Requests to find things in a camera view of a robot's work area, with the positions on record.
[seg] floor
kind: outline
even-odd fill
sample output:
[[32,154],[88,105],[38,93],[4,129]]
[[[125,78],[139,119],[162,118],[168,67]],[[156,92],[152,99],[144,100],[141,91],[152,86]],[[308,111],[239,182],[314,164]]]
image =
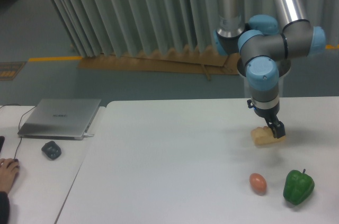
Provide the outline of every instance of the floor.
[[[0,62],[75,56],[49,0],[0,1]],[[37,105],[42,98],[119,100],[241,98],[240,76],[78,69],[78,60],[27,62],[13,81],[0,81],[0,105]],[[292,61],[282,96],[339,96],[338,50]]]

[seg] bell pepper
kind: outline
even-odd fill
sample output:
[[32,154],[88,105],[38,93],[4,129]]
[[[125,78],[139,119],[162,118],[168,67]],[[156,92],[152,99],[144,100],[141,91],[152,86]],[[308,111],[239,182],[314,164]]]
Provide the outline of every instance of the bell pepper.
[[314,181],[312,177],[305,174],[305,169],[301,173],[298,170],[292,170],[286,177],[284,187],[284,198],[294,205],[299,205],[314,189]]

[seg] silver laptop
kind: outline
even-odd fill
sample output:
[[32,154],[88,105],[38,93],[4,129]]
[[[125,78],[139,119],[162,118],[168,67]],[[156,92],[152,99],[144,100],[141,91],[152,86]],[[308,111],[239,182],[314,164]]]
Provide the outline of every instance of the silver laptop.
[[24,138],[83,139],[101,100],[43,99],[17,133]]

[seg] brown egg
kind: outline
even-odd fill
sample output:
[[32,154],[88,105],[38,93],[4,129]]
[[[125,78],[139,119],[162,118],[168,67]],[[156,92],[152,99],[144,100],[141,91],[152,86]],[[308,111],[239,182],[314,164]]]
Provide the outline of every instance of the brown egg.
[[249,183],[251,184],[252,189],[259,193],[265,193],[267,184],[265,178],[257,173],[253,173],[249,176]]

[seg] human hand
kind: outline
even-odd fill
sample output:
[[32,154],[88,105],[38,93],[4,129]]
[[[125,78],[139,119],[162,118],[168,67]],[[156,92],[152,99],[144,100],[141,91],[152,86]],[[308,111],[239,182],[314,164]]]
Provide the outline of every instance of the human hand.
[[13,159],[0,159],[0,191],[10,192],[14,178],[19,172],[19,161]]

